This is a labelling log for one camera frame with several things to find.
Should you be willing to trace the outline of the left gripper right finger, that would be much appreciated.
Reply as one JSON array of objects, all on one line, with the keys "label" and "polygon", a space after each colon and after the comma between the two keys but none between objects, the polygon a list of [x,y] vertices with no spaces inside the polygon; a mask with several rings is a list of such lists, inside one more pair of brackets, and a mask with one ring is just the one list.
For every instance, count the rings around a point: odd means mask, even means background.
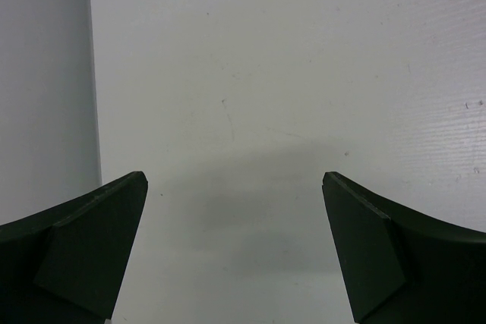
[{"label": "left gripper right finger", "polygon": [[335,171],[323,199],[356,323],[483,323],[485,234],[382,197]]}]

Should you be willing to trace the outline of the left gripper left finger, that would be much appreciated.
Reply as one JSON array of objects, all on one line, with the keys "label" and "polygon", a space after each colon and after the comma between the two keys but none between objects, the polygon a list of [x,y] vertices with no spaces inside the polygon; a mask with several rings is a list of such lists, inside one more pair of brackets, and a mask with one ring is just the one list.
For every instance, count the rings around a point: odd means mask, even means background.
[{"label": "left gripper left finger", "polygon": [[112,318],[147,198],[133,171],[92,192],[1,226],[3,323]]}]

